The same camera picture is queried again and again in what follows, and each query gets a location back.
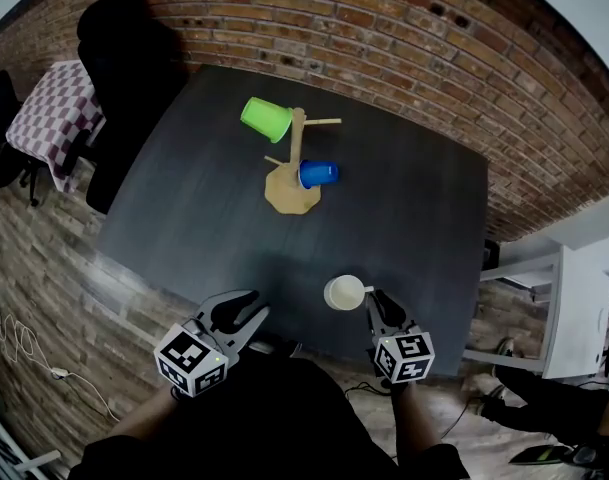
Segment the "black sleeve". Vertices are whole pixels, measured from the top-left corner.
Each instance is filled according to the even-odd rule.
[[[457,448],[452,444],[432,446],[409,466],[411,478],[439,478],[444,480],[461,480],[470,478],[460,460]]]
[[[69,480],[123,480],[151,473],[149,445],[130,436],[114,436],[89,444]]]

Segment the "small table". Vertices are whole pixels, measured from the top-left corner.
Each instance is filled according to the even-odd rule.
[[[546,331],[537,359],[466,350],[467,359],[523,368],[545,379],[592,375],[600,368],[608,327],[609,277],[580,254],[560,246],[557,253],[482,272],[480,281],[550,271]]]
[[[289,140],[271,144],[240,122],[251,96],[302,107],[302,158],[334,161],[337,183],[305,215],[264,198]],[[351,273],[396,298],[429,331],[431,372],[455,374],[482,267],[486,160],[383,110],[307,85],[208,66],[193,75],[124,180],[97,247],[157,286],[200,303],[255,288],[262,325],[337,358],[368,361],[365,307],[336,311],[326,282]]]
[[[15,149],[46,163],[60,192],[75,190],[75,175],[62,166],[82,130],[99,130],[102,109],[79,60],[56,62],[35,86],[6,132]]]

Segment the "green cup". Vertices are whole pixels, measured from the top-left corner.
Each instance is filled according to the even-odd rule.
[[[291,125],[293,109],[253,97],[246,103],[240,119],[275,144],[284,137]]]

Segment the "octagonal wooden base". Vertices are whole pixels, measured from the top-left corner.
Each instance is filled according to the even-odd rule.
[[[283,214],[303,215],[322,198],[320,187],[305,189],[297,178],[297,169],[282,164],[266,176],[264,197]]]

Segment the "red brick wall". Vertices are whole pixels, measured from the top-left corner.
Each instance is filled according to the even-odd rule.
[[[25,0],[0,24],[0,68],[18,92],[76,56],[75,27],[93,1]],[[190,68],[299,80],[484,154],[488,230],[499,239],[609,194],[609,72],[541,0],[149,2],[181,36]]]

